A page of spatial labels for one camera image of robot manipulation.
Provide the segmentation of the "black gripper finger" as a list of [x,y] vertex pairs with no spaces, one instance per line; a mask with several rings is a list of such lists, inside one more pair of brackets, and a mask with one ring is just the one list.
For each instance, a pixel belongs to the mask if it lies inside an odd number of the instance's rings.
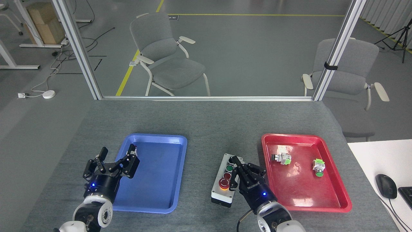
[[229,158],[231,163],[235,164],[231,174],[230,191],[235,191],[239,188],[239,191],[249,191],[252,185],[255,184],[255,177],[246,164],[242,164],[237,156]]
[[106,172],[103,161],[105,160],[107,153],[108,149],[106,147],[102,147],[100,153],[94,159],[90,159],[87,161],[86,167],[82,175],[82,177],[85,180],[91,180],[95,172],[98,170],[102,171],[103,173]]
[[131,143],[123,158],[116,162],[106,163],[106,174],[116,178],[133,178],[139,163],[140,160],[137,157],[137,147]]
[[266,184],[266,169],[252,163],[246,164],[246,185]]

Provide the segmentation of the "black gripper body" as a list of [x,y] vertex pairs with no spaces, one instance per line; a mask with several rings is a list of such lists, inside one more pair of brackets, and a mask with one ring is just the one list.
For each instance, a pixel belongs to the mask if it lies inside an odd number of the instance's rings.
[[102,196],[111,202],[115,201],[122,176],[94,175],[85,184],[84,198],[92,195]]
[[257,179],[256,182],[240,180],[239,192],[243,195],[254,214],[267,201],[277,201],[277,197],[264,179]]

